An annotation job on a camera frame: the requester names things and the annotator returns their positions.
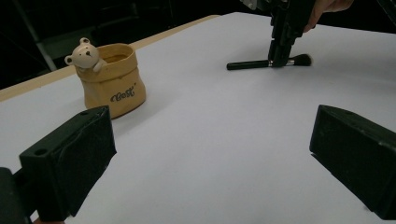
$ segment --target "white paper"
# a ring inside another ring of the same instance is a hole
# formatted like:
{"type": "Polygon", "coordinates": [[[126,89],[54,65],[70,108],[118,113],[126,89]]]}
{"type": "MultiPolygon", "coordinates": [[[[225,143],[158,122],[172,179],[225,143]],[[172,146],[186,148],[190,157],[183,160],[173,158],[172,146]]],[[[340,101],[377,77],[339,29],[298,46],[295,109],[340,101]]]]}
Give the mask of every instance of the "white paper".
{"type": "MultiPolygon", "coordinates": [[[[232,13],[139,49],[147,101],[113,120],[118,154],[66,223],[396,223],[309,151],[319,105],[396,131],[396,36],[318,25],[291,52],[310,67],[226,70],[266,59],[271,32],[268,17],[232,13]]],[[[1,166],[16,172],[84,109],[77,76],[1,103],[1,166]]]]}

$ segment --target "dark background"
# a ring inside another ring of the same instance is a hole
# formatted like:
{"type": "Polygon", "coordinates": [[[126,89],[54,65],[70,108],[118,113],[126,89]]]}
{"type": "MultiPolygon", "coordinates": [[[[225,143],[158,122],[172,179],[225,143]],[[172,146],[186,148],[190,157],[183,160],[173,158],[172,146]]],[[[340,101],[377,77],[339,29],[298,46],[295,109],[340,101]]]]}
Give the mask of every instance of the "dark background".
{"type": "MultiPolygon", "coordinates": [[[[270,16],[238,0],[3,0],[0,10],[0,89],[50,72],[36,43],[87,27],[92,43],[100,46],[132,43],[208,15],[238,11],[270,16]]],[[[348,10],[324,14],[319,23],[396,34],[396,26],[375,0],[356,0],[348,10]]],[[[53,59],[57,68],[65,66],[64,56],[53,59]]]]}

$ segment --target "black brush handle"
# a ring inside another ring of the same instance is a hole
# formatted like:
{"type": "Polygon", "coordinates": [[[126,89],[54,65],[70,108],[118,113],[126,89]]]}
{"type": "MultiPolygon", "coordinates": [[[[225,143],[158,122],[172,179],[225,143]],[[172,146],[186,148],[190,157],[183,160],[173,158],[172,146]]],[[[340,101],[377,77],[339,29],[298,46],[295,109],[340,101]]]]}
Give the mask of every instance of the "black brush handle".
{"type": "Polygon", "coordinates": [[[268,60],[241,62],[241,63],[227,63],[227,70],[241,70],[250,68],[268,67],[268,60]]]}

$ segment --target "bear figurine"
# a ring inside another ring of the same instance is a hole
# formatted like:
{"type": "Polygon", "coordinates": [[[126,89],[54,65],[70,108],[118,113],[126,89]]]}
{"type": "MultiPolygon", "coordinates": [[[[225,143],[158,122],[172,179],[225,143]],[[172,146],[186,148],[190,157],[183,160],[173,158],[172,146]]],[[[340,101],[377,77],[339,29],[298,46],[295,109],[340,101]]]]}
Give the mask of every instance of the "bear figurine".
{"type": "Polygon", "coordinates": [[[64,62],[68,65],[74,65],[81,71],[92,68],[93,72],[99,72],[102,65],[106,64],[106,61],[99,57],[99,50],[91,45],[90,40],[86,37],[79,40],[79,46],[73,50],[72,55],[64,58],[64,62]]]}

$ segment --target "tan ceramic pot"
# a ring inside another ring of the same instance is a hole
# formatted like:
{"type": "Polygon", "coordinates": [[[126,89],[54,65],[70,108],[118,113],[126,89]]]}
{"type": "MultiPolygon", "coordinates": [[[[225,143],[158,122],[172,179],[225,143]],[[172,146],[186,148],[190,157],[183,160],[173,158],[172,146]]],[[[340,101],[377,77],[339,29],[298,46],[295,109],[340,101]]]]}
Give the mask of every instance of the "tan ceramic pot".
{"type": "Polygon", "coordinates": [[[106,63],[100,71],[76,71],[84,88],[85,106],[93,108],[108,105],[112,119],[142,105],[146,87],[139,76],[134,48],[126,44],[112,44],[98,48],[106,63]]]}

